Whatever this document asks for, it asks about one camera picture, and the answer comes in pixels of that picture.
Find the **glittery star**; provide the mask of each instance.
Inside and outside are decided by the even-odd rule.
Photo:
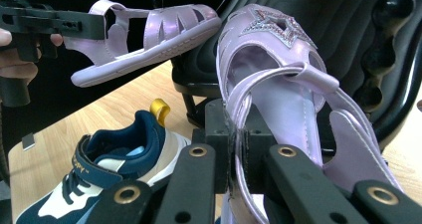
[[[251,12],[256,20],[243,30],[242,34],[267,31],[279,38],[288,48],[292,47],[296,39],[301,39],[311,46],[317,47],[301,25],[295,21],[295,18],[283,13],[272,13],[260,9],[252,9]]]

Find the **hand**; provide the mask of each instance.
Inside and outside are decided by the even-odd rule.
[[[59,34],[51,35],[52,43],[60,46],[63,43],[63,37]],[[7,46],[12,41],[12,35],[9,31],[0,29],[0,46]],[[5,78],[18,78],[26,80],[29,84],[38,73],[38,68],[32,62],[24,62],[19,59],[16,49],[9,49],[0,52],[0,76]]]

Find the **blue sneaker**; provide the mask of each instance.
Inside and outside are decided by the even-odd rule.
[[[103,190],[133,178],[152,186],[172,173],[190,140],[139,111],[132,125],[84,135],[72,157],[73,169],[49,194],[23,211],[20,223],[78,223]]]

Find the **black chair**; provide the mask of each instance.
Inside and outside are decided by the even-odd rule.
[[[294,16],[318,46],[327,71],[340,80],[373,123],[383,149],[399,129],[421,83],[422,0],[229,0],[224,20],[249,4]],[[215,71],[219,33],[202,46],[172,59],[174,87],[190,122],[204,125],[204,105],[220,98]],[[196,104],[193,97],[207,98]],[[317,117],[323,148],[335,149],[329,107]]]

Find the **purple sandal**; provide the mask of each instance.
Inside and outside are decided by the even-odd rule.
[[[94,63],[72,75],[78,87],[98,85],[169,60],[205,42],[221,27],[217,13],[205,5],[143,10],[100,0],[90,14],[104,16],[109,10],[115,15],[115,23],[105,31],[105,40],[64,38],[67,49],[85,54]],[[130,18],[147,18],[143,49],[134,52],[127,50],[126,43]]]
[[[254,104],[276,141],[301,149],[334,184],[350,191],[360,180],[376,179],[400,188],[365,114],[325,72],[316,45],[293,17],[256,4],[231,14],[219,39],[217,75],[228,119],[237,130],[244,128]],[[336,140],[336,155],[328,163],[322,162],[317,132],[324,101],[332,108]],[[241,135],[234,145],[232,211],[239,223],[266,223],[247,188]]]

